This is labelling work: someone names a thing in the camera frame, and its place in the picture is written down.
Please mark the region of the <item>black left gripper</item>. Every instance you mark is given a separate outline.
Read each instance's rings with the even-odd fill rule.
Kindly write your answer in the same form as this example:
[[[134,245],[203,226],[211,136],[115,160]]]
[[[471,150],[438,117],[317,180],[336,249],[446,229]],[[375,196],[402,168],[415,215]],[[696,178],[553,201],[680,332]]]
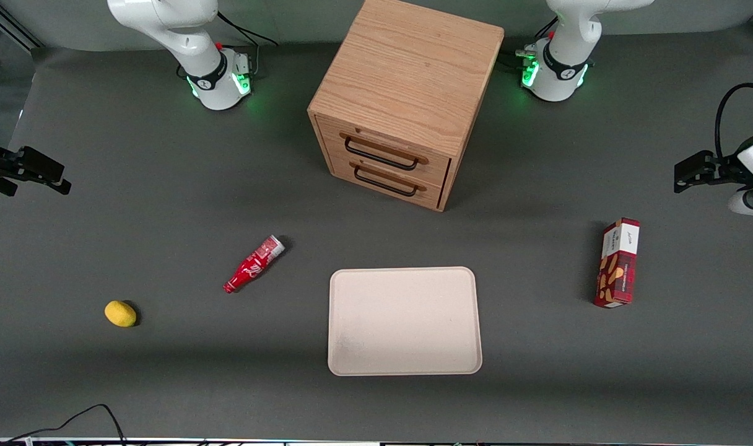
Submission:
[[[739,184],[753,187],[753,174],[739,156],[714,155],[700,151],[674,165],[674,192],[681,194],[692,186]]]

